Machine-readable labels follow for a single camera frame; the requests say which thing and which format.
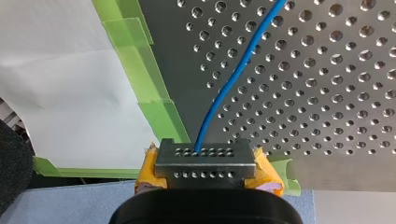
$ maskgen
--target perforated metal sheet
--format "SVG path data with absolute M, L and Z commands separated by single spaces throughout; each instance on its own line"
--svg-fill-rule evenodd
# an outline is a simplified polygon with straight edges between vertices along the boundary
M 268 0 L 141 1 L 192 140 Z M 396 4 L 289 1 L 224 100 L 207 142 L 245 137 L 294 159 L 305 188 L 396 190 Z

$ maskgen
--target green plastic film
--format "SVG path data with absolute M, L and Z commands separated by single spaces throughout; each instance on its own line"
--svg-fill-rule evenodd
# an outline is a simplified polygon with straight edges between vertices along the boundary
M 285 194 L 292 196 L 301 196 L 301 188 L 298 181 L 295 179 L 290 179 L 288 177 L 287 168 L 290 161 L 292 161 L 292 159 L 271 161 L 271 164 L 274 166 L 274 169 L 276 169 L 277 173 L 285 184 Z
M 92 2 L 102 22 L 138 18 L 142 22 L 148 43 L 153 44 L 149 27 L 138 0 L 92 0 Z
M 177 143 L 190 142 L 171 100 L 139 103 L 139 106 L 158 139 L 173 138 Z
M 89 177 L 89 178 L 131 178 L 139 176 L 139 169 L 77 169 L 56 168 L 49 160 L 33 157 L 35 172 L 43 176 Z
M 169 94 L 138 18 L 103 22 L 139 102 L 168 100 Z

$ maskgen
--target white paper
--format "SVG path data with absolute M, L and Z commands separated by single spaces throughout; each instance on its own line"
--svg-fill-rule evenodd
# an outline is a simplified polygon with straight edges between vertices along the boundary
M 58 168 L 140 168 L 158 142 L 91 0 L 0 8 L 0 97 L 36 155 Z
M 91 0 L 0 1 L 0 65 L 112 49 Z

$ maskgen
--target blue cable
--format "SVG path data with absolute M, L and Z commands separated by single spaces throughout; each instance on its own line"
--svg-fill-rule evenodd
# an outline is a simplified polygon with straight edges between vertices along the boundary
M 210 106 L 209 111 L 207 111 L 204 122 L 202 123 L 201 129 L 198 133 L 197 141 L 195 143 L 195 147 L 194 147 L 195 152 L 201 151 L 202 143 L 204 141 L 207 128 L 209 127 L 210 120 L 212 120 L 213 116 L 216 114 L 216 111 L 218 110 L 221 102 L 223 101 L 227 93 L 230 91 L 230 89 L 233 87 L 236 80 L 238 80 L 238 78 L 241 76 L 246 65 L 248 64 L 248 60 L 251 57 L 252 51 L 256 48 L 257 44 L 260 41 L 260 38 L 262 38 L 262 34 L 268 28 L 272 19 L 279 13 L 279 11 L 282 9 L 285 3 L 286 0 L 277 0 L 274 6 L 271 8 L 271 10 L 265 16 L 260 26 L 257 28 L 256 33 L 253 35 L 253 37 L 251 37 L 251 40 L 247 45 L 247 50 L 242 56 L 241 61 L 236 66 L 230 79 L 228 79 L 227 83 L 225 83 L 223 88 L 221 88 L 219 95 L 216 97 L 212 106 Z

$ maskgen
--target metal bracket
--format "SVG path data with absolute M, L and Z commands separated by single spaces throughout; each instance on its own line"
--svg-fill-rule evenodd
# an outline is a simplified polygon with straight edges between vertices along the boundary
M 253 178 L 256 163 L 247 139 L 235 144 L 203 144 L 201 152 L 193 144 L 176 144 L 163 139 L 155 162 L 155 176 L 166 178 L 168 188 L 242 188 L 245 178 Z

